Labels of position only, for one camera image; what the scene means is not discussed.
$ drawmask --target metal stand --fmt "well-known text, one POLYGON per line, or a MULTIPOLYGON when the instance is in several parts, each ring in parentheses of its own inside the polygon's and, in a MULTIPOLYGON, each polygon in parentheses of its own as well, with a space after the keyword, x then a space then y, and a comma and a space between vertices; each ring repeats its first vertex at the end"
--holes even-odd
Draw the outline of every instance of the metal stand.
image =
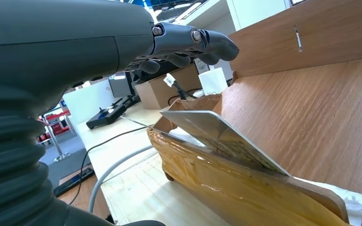
POLYGON ((49 132, 50 138, 52 139, 53 144, 55 145, 56 149, 59 152, 59 156, 56 157, 53 161, 58 162, 58 161, 62 161, 63 159, 69 157, 71 155, 69 152, 63 153, 62 150, 60 149, 58 141, 56 140, 56 137, 53 134, 52 128, 50 126, 46 126, 46 127, 48 128, 48 132, 49 132))

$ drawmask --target wood grain panel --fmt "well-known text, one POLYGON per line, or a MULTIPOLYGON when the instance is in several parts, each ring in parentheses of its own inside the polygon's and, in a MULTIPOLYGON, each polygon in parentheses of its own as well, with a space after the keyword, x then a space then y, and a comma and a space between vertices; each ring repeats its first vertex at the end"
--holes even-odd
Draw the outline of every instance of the wood grain panel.
POLYGON ((308 0, 230 38, 240 48, 230 63, 240 76, 362 59, 362 0, 308 0))
POLYGON ((362 60, 240 78, 214 111, 293 176, 362 193, 362 60))

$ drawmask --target red object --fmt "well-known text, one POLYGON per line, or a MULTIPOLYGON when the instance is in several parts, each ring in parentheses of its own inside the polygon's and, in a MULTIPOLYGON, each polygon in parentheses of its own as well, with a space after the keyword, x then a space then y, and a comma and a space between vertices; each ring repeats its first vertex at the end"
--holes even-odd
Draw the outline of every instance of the red object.
POLYGON ((66 131, 69 130, 69 127, 68 127, 68 126, 62 128, 62 127, 60 126, 59 122, 51 125, 50 127, 52 127, 53 134, 55 134, 55 135, 64 133, 64 132, 66 132, 66 131))
POLYGON ((51 115, 47 115, 45 118, 46 118, 46 120, 52 120, 52 119, 55 119, 55 118, 59 118, 60 116, 63 116, 63 115, 65 115, 65 114, 69 114, 70 113, 70 111, 69 110, 67 110, 67 111, 64 111, 64 112, 62 112, 62 113, 60 113, 60 114, 51 114, 51 115))

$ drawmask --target silver metal sheet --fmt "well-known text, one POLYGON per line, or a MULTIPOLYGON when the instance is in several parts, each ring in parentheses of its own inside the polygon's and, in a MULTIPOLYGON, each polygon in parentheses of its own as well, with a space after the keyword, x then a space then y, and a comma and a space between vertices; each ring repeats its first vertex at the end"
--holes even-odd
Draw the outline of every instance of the silver metal sheet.
POLYGON ((272 171, 291 176, 249 139, 212 111, 161 111, 168 120, 191 134, 209 149, 272 171))

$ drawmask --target black cable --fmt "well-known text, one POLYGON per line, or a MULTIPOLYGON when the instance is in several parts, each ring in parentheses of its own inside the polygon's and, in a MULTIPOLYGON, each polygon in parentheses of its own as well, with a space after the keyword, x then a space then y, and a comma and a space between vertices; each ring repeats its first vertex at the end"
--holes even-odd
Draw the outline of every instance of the black cable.
MULTIPOLYGON (((188 96, 196 99, 196 96, 190 94, 189 92, 196 91, 196 90, 200 90, 200 89, 202 89, 202 88, 190 89, 190 90, 188 90, 188 91, 186 91, 186 92, 184 91, 184 92, 185 92, 186 95, 188 95, 188 96)), ((172 97, 170 97, 170 98, 167 100, 167 104, 168 104, 169 106, 171 105, 171 104, 170 104, 171 99, 173 99, 173 98, 175 98, 175 97, 179 97, 179 95, 172 96, 172 97)))
POLYGON ((113 140, 113 139, 115 139, 115 138, 117 138, 117 137, 119 137, 119 136, 125 135, 125 134, 127 134, 127 133, 132 133, 132 132, 135 132, 135 131, 144 129, 144 128, 146 128, 146 127, 141 127, 141 128, 138 128, 138 129, 133 129, 133 130, 124 132, 124 133, 122 133, 122 134, 119 134, 119 135, 117 135, 117 136, 114 136, 114 137, 110 138, 109 140, 107 140, 107 141, 105 141, 105 142, 102 142, 102 143, 100 143, 100 144, 98 144, 98 145, 95 145, 95 146, 93 146, 92 148, 88 149, 88 151, 85 153, 84 159, 82 160, 82 163, 81 163, 80 186, 78 186, 77 193, 75 194, 73 200, 71 200, 71 202, 69 203, 69 205, 73 204, 73 202, 74 202, 75 199, 77 198, 78 194, 80 193, 80 190, 81 190, 81 182, 82 182, 82 169, 83 169, 83 167, 84 167, 85 159, 87 158, 88 153, 90 152, 90 150, 92 150, 92 149, 94 149, 94 148, 96 148, 96 147, 99 147, 99 146, 101 146, 101 145, 104 145, 104 144, 106 144, 107 142, 109 142, 109 141, 111 141, 111 140, 113 140))

